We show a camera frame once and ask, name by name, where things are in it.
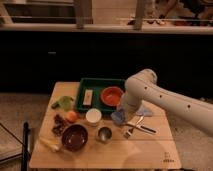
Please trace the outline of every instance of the white cup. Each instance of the white cup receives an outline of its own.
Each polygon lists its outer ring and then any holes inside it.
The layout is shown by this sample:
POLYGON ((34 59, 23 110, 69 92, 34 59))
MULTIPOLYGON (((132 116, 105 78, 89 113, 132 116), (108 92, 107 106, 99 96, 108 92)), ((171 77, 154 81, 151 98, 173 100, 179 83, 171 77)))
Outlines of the white cup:
POLYGON ((96 108, 89 109, 86 113, 86 120, 91 126, 97 126, 102 118, 102 113, 96 108))

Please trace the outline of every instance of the utensil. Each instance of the utensil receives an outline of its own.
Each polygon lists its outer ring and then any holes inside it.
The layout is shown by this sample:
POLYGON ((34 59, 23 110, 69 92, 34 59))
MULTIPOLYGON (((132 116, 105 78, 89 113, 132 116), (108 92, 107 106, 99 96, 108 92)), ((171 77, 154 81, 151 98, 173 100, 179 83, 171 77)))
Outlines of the utensil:
POLYGON ((138 121, 134 124, 133 127, 131 127, 130 129, 128 129, 125 133, 124 133, 124 137, 126 139, 128 139, 132 134, 133 134, 133 131, 134 129, 137 127, 137 125, 143 120, 144 116, 142 115, 138 121))
POLYGON ((148 128, 146 126, 143 125, 133 125, 131 123, 126 123, 126 126, 130 126, 130 127, 135 127, 136 129, 140 130, 140 131, 145 131, 147 133, 156 133, 156 131, 154 129, 148 128))

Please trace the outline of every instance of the brown bowl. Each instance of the brown bowl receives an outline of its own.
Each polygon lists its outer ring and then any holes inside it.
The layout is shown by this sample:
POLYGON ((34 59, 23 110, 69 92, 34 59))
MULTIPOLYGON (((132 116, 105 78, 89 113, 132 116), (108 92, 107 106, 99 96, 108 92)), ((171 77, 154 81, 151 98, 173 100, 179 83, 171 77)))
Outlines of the brown bowl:
POLYGON ((62 145, 70 151, 80 150, 88 140, 88 132, 82 125, 71 125, 62 134, 62 145))
POLYGON ((120 102, 123 93, 120 87, 107 87, 101 92, 101 101, 107 106, 115 107, 120 102))

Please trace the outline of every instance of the red object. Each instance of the red object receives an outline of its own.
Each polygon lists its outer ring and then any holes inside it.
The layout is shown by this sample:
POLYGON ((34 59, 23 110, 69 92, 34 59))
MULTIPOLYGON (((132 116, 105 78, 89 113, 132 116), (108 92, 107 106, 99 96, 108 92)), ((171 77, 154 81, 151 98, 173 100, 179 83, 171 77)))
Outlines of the red object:
POLYGON ((101 92, 101 100, 105 105, 115 107, 120 102, 123 93, 124 92, 120 87, 107 87, 101 92))

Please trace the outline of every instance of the floor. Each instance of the floor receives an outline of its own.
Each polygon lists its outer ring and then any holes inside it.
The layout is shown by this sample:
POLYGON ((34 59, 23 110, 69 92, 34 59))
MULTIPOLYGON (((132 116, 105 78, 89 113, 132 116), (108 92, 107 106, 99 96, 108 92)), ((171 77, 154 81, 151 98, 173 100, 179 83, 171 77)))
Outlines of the floor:
MULTIPOLYGON (((38 134, 48 105, 48 94, 0 93, 0 122, 22 139, 23 123, 28 122, 38 134)), ((167 114, 184 169, 213 170, 213 139, 172 114, 167 114)), ((21 145, 0 127, 0 153, 21 145)), ((19 171, 20 158, 0 163, 2 171, 19 171)))

